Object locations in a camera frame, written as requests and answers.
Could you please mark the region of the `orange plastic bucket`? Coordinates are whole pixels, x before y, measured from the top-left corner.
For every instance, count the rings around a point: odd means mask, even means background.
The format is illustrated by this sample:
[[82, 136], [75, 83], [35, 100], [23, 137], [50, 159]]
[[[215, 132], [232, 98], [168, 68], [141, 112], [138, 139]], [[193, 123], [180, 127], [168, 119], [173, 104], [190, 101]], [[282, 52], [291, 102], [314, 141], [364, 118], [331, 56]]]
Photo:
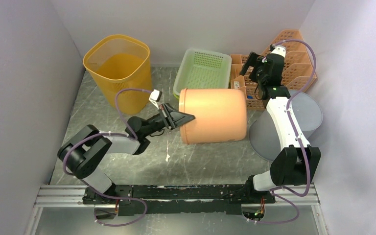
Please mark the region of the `orange plastic bucket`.
[[179, 111], [195, 116], [180, 128], [185, 144], [239, 141], [246, 137], [246, 97], [241, 90], [183, 89]]

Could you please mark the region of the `large grey plastic bucket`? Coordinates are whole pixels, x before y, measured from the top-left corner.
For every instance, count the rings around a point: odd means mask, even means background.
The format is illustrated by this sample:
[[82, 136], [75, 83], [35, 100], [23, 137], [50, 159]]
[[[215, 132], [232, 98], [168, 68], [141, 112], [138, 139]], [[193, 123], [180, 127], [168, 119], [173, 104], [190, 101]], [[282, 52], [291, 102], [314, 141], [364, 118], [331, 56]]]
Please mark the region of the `large grey plastic bucket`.
[[[323, 114], [318, 103], [309, 95], [299, 93], [292, 99], [291, 107], [306, 139], [321, 125]], [[253, 150], [268, 161], [273, 161], [281, 151], [280, 141], [272, 118], [267, 111], [251, 124], [249, 141]]]

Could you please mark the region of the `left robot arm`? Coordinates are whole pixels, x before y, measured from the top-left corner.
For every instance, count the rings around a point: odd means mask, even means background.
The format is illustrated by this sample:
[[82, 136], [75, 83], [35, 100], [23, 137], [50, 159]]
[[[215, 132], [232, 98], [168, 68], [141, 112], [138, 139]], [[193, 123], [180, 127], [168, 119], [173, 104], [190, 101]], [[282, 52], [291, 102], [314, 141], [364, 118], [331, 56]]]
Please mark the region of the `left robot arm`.
[[96, 197], [108, 204], [116, 197], [116, 185], [98, 166], [105, 155], [139, 155], [150, 145], [148, 137], [152, 134], [180, 128], [193, 120], [194, 115], [179, 112], [164, 103], [149, 119], [130, 117], [124, 134], [101, 132], [93, 125], [85, 126], [58, 150], [57, 157], [67, 172], [92, 187]]

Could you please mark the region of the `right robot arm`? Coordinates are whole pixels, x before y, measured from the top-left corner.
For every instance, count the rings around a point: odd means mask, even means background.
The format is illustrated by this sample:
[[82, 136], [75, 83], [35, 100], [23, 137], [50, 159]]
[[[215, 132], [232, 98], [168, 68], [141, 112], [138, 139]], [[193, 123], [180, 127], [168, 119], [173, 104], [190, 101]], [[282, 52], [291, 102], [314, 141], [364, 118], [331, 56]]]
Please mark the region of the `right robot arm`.
[[301, 131], [291, 105], [293, 96], [282, 85], [284, 59], [282, 47], [266, 56], [251, 52], [239, 72], [245, 75], [249, 67], [253, 68], [249, 77], [257, 84], [259, 99], [274, 123], [280, 142], [280, 152], [269, 171], [249, 178], [252, 185], [245, 189], [244, 195], [251, 203], [261, 199], [263, 191], [289, 186], [305, 185], [307, 188], [299, 196], [306, 195], [321, 157], [320, 149], [312, 147]]

